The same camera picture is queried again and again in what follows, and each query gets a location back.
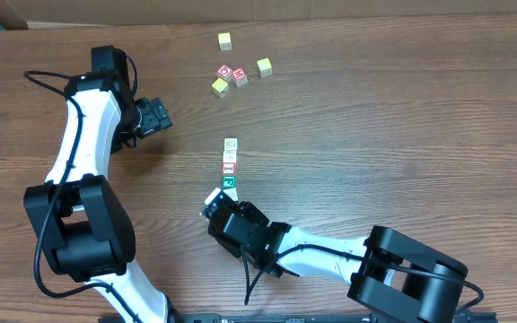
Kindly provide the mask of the green F block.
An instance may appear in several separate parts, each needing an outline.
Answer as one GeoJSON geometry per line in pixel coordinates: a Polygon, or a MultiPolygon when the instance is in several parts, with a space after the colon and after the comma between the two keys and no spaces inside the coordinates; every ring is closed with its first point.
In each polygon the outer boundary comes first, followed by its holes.
{"type": "Polygon", "coordinates": [[[234,175],[232,175],[232,176],[223,176],[223,178],[222,178],[222,185],[223,185],[223,188],[225,188],[225,189],[235,188],[237,186],[236,177],[234,175]]]}

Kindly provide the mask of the red I block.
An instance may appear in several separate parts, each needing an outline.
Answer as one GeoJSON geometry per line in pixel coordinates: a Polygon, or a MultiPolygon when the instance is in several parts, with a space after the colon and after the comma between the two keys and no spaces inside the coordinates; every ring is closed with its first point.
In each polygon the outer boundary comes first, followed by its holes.
{"type": "Polygon", "coordinates": [[[235,176],[237,174],[237,164],[235,162],[224,162],[222,165],[224,176],[235,176]]]}

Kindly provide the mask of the white green picture block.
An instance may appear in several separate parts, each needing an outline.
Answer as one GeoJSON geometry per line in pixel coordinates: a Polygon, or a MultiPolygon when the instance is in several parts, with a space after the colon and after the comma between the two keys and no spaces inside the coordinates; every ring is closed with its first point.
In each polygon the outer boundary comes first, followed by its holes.
{"type": "Polygon", "coordinates": [[[223,151],[223,163],[236,163],[237,162],[237,152],[234,150],[224,150],[223,151]]]}

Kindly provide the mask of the white blue picture block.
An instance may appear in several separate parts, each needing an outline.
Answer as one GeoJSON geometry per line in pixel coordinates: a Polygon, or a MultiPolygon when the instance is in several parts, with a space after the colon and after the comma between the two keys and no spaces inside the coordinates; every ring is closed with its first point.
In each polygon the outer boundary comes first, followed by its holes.
{"type": "Polygon", "coordinates": [[[223,149],[225,151],[237,151],[238,150],[238,139],[237,138],[225,138],[223,140],[223,149]]]}

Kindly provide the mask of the plain white wooden block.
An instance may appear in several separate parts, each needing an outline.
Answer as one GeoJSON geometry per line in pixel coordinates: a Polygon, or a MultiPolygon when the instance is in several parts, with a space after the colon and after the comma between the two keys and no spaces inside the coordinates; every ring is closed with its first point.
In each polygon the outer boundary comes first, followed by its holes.
{"type": "Polygon", "coordinates": [[[223,192],[232,200],[237,202],[239,200],[236,188],[227,188],[223,192]]]}

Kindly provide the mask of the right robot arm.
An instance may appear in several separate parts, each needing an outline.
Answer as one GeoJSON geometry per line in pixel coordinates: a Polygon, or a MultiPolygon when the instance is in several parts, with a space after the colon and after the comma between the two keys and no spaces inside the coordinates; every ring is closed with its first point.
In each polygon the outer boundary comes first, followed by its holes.
{"type": "Polygon", "coordinates": [[[460,261],[391,228],[335,239],[270,222],[250,202],[216,189],[201,214],[208,234],[260,275],[325,276],[348,297],[395,322],[451,322],[459,315],[468,269],[460,261]]]}

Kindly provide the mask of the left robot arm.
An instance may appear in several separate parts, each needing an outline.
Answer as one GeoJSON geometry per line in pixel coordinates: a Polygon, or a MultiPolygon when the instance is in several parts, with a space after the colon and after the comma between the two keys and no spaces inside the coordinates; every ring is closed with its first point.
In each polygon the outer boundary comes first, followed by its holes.
{"type": "Polygon", "coordinates": [[[92,69],[67,77],[62,144],[43,184],[23,204],[37,235],[34,280],[51,298],[94,289],[122,322],[179,322],[171,301],[136,261],[133,224],[108,182],[110,156],[171,127],[158,98],[137,99],[132,58],[93,48],[92,69]]]}

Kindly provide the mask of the yellow block left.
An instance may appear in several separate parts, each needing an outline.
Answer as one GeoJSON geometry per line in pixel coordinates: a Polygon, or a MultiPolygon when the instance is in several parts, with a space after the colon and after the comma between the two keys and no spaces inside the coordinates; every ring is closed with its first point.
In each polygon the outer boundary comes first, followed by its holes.
{"type": "Polygon", "coordinates": [[[212,91],[219,98],[223,98],[229,90],[229,84],[222,78],[217,78],[212,84],[212,91]]]}

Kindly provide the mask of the red O block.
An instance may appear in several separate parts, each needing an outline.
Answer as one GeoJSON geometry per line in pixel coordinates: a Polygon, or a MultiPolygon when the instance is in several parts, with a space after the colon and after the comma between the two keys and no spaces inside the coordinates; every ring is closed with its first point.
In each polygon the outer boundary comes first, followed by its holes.
{"type": "Polygon", "coordinates": [[[227,83],[232,79],[232,69],[227,65],[221,65],[216,70],[216,76],[220,79],[223,79],[227,83]]]}

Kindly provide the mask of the red M block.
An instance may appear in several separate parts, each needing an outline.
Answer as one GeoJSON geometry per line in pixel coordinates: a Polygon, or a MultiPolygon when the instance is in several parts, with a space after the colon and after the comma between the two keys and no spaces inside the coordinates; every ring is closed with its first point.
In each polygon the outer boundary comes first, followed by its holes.
{"type": "Polygon", "coordinates": [[[232,70],[232,79],[237,87],[241,87],[248,82],[248,75],[243,67],[237,67],[232,70]]]}

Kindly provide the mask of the far yellow wooden block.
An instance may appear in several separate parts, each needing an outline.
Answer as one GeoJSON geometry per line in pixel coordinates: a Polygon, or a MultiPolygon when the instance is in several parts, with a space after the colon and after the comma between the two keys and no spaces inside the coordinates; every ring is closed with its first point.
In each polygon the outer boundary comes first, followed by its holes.
{"type": "Polygon", "coordinates": [[[232,49],[232,39],[230,32],[219,33],[217,38],[221,51],[229,51],[232,49]]]}

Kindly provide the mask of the yellow block right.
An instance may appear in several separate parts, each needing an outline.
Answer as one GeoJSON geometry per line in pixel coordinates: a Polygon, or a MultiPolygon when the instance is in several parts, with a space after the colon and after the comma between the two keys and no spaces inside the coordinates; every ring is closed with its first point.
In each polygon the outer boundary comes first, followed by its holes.
{"type": "Polygon", "coordinates": [[[267,77],[273,73],[273,67],[268,57],[258,60],[257,65],[260,77],[267,77]]]}

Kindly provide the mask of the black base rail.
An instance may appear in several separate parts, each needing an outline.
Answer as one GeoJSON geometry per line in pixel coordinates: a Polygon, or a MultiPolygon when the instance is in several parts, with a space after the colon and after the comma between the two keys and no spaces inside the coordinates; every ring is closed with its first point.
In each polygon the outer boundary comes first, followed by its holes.
{"type": "MultiPolygon", "coordinates": [[[[122,323],[123,318],[99,318],[99,323],[122,323]]],[[[337,316],[337,315],[317,315],[317,316],[220,316],[219,314],[186,314],[182,315],[177,321],[171,319],[170,322],[184,323],[390,323],[392,319],[386,319],[374,313],[337,316]]],[[[455,316],[454,323],[497,323],[496,314],[493,312],[469,312],[455,316]]]]}

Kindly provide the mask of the cardboard wall panel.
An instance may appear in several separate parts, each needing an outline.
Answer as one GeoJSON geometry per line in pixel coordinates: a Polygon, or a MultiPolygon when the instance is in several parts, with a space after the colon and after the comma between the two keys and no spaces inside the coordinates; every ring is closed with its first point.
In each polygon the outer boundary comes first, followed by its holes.
{"type": "Polygon", "coordinates": [[[517,0],[2,0],[0,25],[142,25],[517,13],[517,0]]]}

